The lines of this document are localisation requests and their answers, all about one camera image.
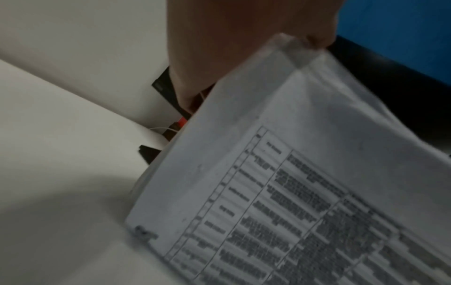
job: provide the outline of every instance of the black object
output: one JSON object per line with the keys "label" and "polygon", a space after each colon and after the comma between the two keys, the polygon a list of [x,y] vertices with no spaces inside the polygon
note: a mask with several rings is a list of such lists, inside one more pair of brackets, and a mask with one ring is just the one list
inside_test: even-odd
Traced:
{"label": "black object", "polygon": [[144,158],[147,164],[150,164],[152,161],[154,161],[154,159],[161,152],[161,150],[141,145],[138,152],[140,153],[142,158]]}
{"label": "black object", "polygon": [[[451,142],[451,86],[342,37],[337,37],[328,50],[419,137],[433,144]],[[190,118],[177,103],[169,68],[152,86],[186,119]]]}

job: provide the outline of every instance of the white wall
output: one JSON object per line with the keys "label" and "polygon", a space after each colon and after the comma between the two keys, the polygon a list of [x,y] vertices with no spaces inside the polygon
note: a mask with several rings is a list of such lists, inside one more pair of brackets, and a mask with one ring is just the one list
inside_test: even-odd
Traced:
{"label": "white wall", "polygon": [[168,65],[164,0],[2,0],[0,59],[145,126],[181,117],[151,86]]}
{"label": "white wall", "polygon": [[0,284],[180,285],[124,229],[167,140],[0,61]]}

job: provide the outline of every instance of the white table surface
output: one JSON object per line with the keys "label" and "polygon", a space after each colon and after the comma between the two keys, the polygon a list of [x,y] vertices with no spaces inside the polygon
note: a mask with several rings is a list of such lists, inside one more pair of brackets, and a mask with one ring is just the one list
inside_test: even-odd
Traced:
{"label": "white table surface", "polygon": [[139,145],[166,143],[0,61],[0,284],[180,284],[123,227]]}

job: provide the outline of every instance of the blue object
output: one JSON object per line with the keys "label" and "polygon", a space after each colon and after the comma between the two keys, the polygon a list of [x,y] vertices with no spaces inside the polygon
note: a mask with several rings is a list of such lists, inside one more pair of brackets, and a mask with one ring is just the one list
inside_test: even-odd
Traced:
{"label": "blue object", "polygon": [[338,34],[451,85],[451,0],[348,0]]}

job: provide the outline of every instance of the white paper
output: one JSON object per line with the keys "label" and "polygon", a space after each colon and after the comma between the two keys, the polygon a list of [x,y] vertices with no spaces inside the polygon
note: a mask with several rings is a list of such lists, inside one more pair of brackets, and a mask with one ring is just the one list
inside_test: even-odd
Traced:
{"label": "white paper", "polygon": [[451,284],[449,158],[326,52],[260,51],[144,175],[127,225],[193,284]]}

